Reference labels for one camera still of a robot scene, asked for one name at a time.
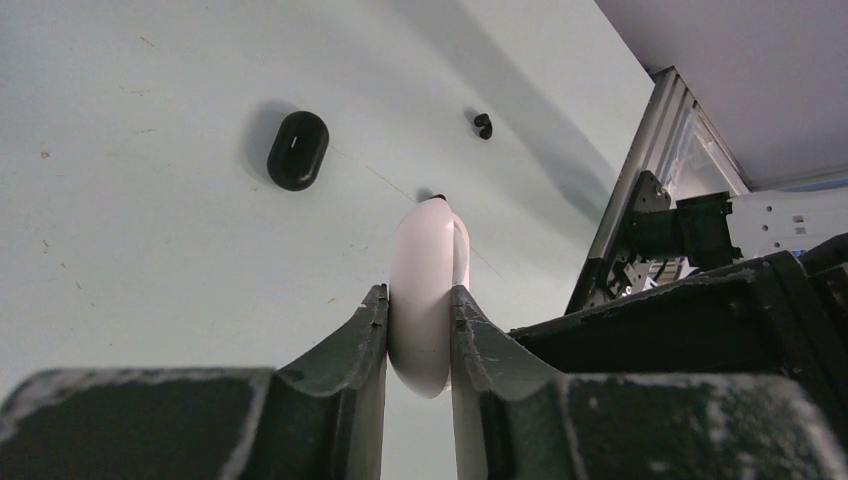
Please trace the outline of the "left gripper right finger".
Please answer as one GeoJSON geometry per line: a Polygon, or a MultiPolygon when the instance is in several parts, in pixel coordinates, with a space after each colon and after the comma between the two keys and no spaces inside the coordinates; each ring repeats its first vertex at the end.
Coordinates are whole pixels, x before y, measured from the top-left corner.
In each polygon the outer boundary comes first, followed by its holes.
{"type": "Polygon", "coordinates": [[[847,455],[795,382],[747,374],[570,374],[450,300],[461,479],[843,479],[847,455]]]}

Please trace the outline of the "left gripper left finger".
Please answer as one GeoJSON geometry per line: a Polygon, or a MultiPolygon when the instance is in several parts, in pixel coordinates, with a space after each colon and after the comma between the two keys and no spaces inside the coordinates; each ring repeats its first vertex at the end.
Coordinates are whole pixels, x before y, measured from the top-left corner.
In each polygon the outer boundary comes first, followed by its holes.
{"type": "Polygon", "coordinates": [[[54,369],[1,407],[5,479],[377,479],[388,295],[279,368],[54,369]]]}

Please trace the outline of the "white earbud charging case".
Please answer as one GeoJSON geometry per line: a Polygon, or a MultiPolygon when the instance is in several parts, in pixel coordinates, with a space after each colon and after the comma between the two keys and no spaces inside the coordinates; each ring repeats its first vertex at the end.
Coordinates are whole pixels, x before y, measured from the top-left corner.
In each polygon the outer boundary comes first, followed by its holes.
{"type": "Polygon", "coordinates": [[[388,479],[457,476],[450,301],[453,287],[470,284],[471,245],[448,200],[427,200],[431,195],[400,221],[389,272],[383,460],[388,479]]]}

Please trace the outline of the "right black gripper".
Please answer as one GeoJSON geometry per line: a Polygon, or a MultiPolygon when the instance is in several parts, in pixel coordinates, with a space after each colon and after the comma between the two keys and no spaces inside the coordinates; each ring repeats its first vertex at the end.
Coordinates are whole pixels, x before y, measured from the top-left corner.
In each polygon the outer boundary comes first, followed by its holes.
{"type": "Polygon", "coordinates": [[[752,373],[799,383],[847,438],[847,238],[781,251],[512,332],[576,373],[752,373]]]}

